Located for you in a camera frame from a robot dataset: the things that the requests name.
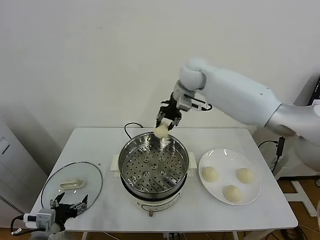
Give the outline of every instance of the dough ball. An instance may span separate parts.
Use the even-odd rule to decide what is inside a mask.
[[[213,183],[218,180],[219,173],[215,168],[207,166],[202,169],[202,176],[207,182]]]
[[[159,139],[167,137],[168,133],[169,130],[166,123],[161,123],[158,127],[153,129],[153,134]]]
[[[240,168],[236,172],[236,177],[244,184],[250,184],[254,181],[254,174],[248,168]]]
[[[223,195],[225,196],[226,199],[228,199],[230,202],[233,202],[233,203],[239,202],[243,197],[243,194],[240,188],[234,185],[226,186],[223,189]]]

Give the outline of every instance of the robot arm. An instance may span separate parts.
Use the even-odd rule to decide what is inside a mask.
[[[163,118],[177,119],[170,124],[171,130],[181,120],[180,110],[203,108],[194,98],[195,93],[200,93],[209,104],[233,119],[246,125],[266,127],[283,136],[297,134],[303,140],[301,145],[308,146],[306,150],[311,146],[313,156],[320,153],[320,105],[282,104],[267,86],[197,58],[189,60],[180,69],[179,78],[167,106],[173,114],[167,117],[167,107],[162,107],[156,127]]]

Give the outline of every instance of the white table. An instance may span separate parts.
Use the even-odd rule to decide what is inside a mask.
[[[129,128],[131,136],[152,131]],[[110,171],[113,156],[129,140],[123,128],[76,128],[50,176],[73,162],[95,164],[103,175],[103,187],[96,202],[83,214],[69,219],[68,231],[81,232],[226,232],[294,228],[298,221],[268,168],[249,131],[242,128],[175,128],[172,135],[182,141],[196,162],[209,150],[226,148],[247,157],[259,171],[261,193],[251,204],[232,206],[215,199],[203,187],[198,171],[188,177],[178,202],[149,217],[130,202],[119,177]],[[38,197],[32,208],[41,209]],[[35,225],[27,223],[28,228]]]

